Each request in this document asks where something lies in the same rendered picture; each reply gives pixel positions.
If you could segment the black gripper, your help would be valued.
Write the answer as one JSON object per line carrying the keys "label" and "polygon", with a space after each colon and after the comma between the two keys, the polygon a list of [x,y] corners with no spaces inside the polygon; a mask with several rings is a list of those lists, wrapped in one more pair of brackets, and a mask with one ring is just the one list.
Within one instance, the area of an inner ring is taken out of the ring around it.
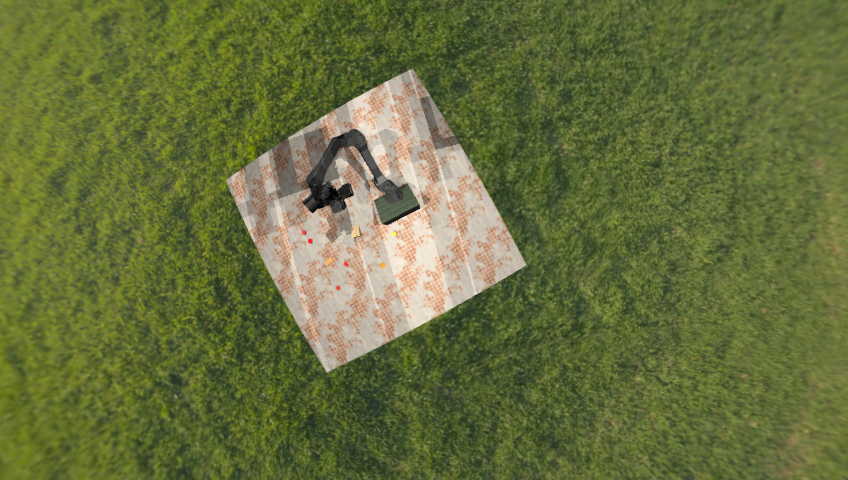
{"label": "black gripper", "polygon": [[322,199],[323,204],[318,209],[325,207],[325,205],[328,206],[329,205],[329,203],[327,202],[328,200],[334,200],[337,197],[341,197],[341,200],[344,200],[346,198],[354,196],[352,186],[349,183],[342,185],[342,188],[339,188],[338,191],[336,191],[336,188],[332,188],[332,189],[334,191],[333,197],[330,198],[330,199]]}

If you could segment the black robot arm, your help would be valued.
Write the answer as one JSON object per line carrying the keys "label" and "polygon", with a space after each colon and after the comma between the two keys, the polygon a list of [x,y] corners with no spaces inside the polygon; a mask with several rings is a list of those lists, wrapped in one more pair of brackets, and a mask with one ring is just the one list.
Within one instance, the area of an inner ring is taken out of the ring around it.
{"label": "black robot arm", "polygon": [[[373,174],[374,179],[372,181],[375,184],[375,187],[381,192],[385,193],[387,200],[394,204],[397,201],[403,199],[402,195],[398,191],[398,187],[389,179],[387,179],[383,173],[378,168],[372,154],[370,153],[366,137],[362,132],[359,132],[357,129],[351,129],[349,132],[343,133],[339,136],[333,137],[326,151],[324,152],[321,160],[317,164],[317,166],[310,172],[307,177],[307,185],[311,191],[311,194],[302,201],[303,205],[308,208],[308,210],[312,213],[315,212],[323,203],[323,199],[330,199],[334,195],[333,185],[328,180],[325,184],[322,184],[324,181],[325,174],[327,172],[328,167],[330,166],[333,158],[335,157],[337,151],[344,147],[355,146],[355,148],[360,151],[362,158],[367,163],[370,172]],[[330,205],[332,212],[338,213],[346,208],[345,201],[341,200],[341,197],[337,197],[334,200],[327,201]]]}

